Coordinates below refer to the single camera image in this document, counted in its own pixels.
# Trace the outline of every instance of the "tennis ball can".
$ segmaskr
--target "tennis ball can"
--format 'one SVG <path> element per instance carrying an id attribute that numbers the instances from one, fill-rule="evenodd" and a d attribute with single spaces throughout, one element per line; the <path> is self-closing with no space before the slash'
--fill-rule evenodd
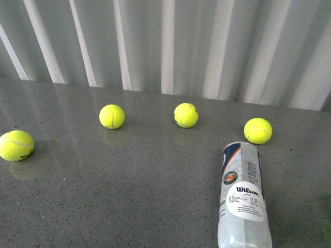
<path id="1" fill-rule="evenodd" d="M 259 151 L 235 142 L 223 150 L 219 248 L 272 248 Z"/>

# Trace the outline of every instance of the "wilson logo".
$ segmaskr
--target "wilson logo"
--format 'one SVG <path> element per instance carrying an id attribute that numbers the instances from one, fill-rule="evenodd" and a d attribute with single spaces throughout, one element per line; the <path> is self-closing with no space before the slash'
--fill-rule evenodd
<path id="1" fill-rule="evenodd" d="M 259 196 L 259 194 L 257 192 L 251 191 L 251 190 L 249 190 L 249 188 L 237 187 L 237 191 L 238 192 L 245 192 L 245 193 L 249 193 L 249 194 L 253 194 L 253 195 Z"/>

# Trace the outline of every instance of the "corrugated wall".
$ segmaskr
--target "corrugated wall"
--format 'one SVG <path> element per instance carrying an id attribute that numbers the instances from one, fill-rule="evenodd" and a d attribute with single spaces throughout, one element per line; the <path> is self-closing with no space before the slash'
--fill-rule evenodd
<path id="1" fill-rule="evenodd" d="M 329 0 L 2 0 L 0 76 L 331 110 Z"/>

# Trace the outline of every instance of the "blue label stripe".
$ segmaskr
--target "blue label stripe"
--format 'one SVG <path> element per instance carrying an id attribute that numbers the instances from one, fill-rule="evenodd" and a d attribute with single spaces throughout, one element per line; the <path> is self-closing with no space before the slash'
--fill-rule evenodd
<path id="1" fill-rule="evenodd" d="M 225 160 L 223 161 L 223 169 L 222 173 L 224 173 L 228 163 L 231 161 L 232 157 L 240 150 L 240 143 L 232 144 L 231 146 L 228 146 L 224 152 L 223 156 L 225 155 Z"/>

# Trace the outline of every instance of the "roland garros logo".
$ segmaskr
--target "roland garros logo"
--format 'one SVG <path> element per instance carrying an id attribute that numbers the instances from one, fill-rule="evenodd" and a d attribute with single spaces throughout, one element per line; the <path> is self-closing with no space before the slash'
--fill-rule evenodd
<path id="1" fill-rule="evenodd" d="M 237 172 L 231 171 L 225 174 L 224 178 L 223 178 L 223 182 L 226 185 L 232 184 L 234 183 L 238 178 L 238 174 Z"/>

